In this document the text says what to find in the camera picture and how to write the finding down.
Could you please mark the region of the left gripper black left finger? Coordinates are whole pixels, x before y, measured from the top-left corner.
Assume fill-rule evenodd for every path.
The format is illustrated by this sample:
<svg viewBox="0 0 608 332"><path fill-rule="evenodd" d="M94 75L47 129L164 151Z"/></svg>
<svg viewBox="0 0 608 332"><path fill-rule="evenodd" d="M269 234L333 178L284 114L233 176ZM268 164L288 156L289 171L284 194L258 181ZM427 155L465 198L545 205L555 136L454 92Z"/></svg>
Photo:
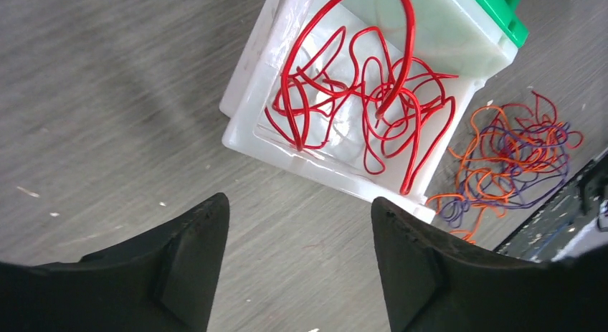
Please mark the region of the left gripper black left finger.
<svg viewBox="0 0 608 332"><path fill-rule="evenodd" d="M77 262L1 264L3 331L205 331L229 231L217 193Z"/></svg>

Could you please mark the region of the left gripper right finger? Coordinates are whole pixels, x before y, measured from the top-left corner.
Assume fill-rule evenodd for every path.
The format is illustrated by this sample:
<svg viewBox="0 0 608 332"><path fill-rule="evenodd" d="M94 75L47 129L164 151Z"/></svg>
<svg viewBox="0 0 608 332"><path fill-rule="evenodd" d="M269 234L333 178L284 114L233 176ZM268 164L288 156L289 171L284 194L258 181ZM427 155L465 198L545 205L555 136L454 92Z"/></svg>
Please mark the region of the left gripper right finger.
<svg viewBox="0 0 608 332"><path fill-rule="evenodd" d="M392 331L605 331L607 248L529 262L472 245L383 197L374 248Z"/></svg>

